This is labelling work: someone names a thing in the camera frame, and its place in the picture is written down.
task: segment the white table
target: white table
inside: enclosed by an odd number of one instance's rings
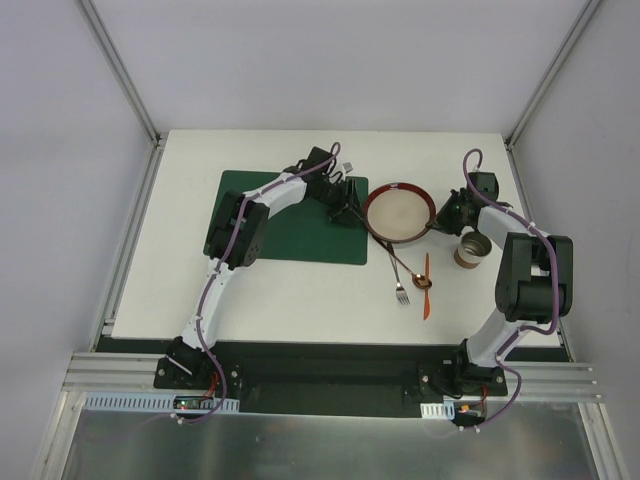
[[[484,171],[500,182],[500,199],[521,210],[498,134],[331,131],[194,131],[170,133],[113,329],[113,337],[170,339],[193,313],[207,267],[202,253],[224,170],[280,171],[312,146],[342,144],[341,162],[369,188],[406,181],[427,190],[439,208],[464,185],[462,158],[483,150]],[[411,305],[399,306],[386,253],[369,239],[364,266],[258,260],[237,274],[221,308],[219,338],[242,341],[458,344],[493,311],[500,251],[477,269],[453,260],[455,236],[430,232],[397,250],[416,271],[431,255],[431,315],[424,294],[402,279]],[[557,346],[555,335],[522,345]]]

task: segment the paper cup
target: paper cup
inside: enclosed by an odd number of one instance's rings
[[[491,240],[478,232],[465,233],[453,254],[462,268],[476,268],[491,253]]]

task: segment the silver fork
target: silver fork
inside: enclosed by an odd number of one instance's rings
[[[391,255],[391,252],[389,252],[389,260],[391,260],[393,273],[396,274],[396,298],[398,299],[398,303],[400,305],[409,305],[409,295],[407,295],[407,291],[402,286],[402,283],[400,283],[400,276],[398,275],[398,264],[396,263],[396,259]]]

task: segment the white wall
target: white wall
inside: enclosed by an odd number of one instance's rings
[[[0,477],[86,349],[149,144],[71,0],[0,5]]]
[[[96,0],[161,131],[502,132],[585,0]]]
[[[640,2],[605,2],[516,145],[538,223],[575,244],[569,317],[631,470],[640,417]]]

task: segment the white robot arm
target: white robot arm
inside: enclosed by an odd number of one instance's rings
[[[244,198],[253,198],[254,203],[267,207],[268,217],[271,218],[286,207],[300,203],[307,191],[307,184],[302,178],[294,177],[292,173],[282,173],[272,182],[259,189],[244,192]],[[200,291],[198,305],[193,312],[189,323],[181,333],[182,341],[192,348],[201,348],[198,338],[197,320],[200,319],[202,336],[208,347],[212,347],[218,340],[218,307],[227,284],[233,275],[245,267],[237,267],[233,270],[229,264],[221,262],[220,258],[209,259],[207,277]]]
[[[475,335],[462,342],[451,365],[430,377],[431,387],[449,396],[495,387],[504,378],[502,360],[509,352],[531,331],[555,334],[559,317],[569,312],[573,299],[572,241],[538,230],[506,204],[497,203],[495,175],[467,172],[466,162],[474,153],[482,163],[480,150],[467,153],[463,164],[467,188],[452,190],[432,228],[460,235],[463,228],[472,227],[493,240],[503,254],[496,309]]]

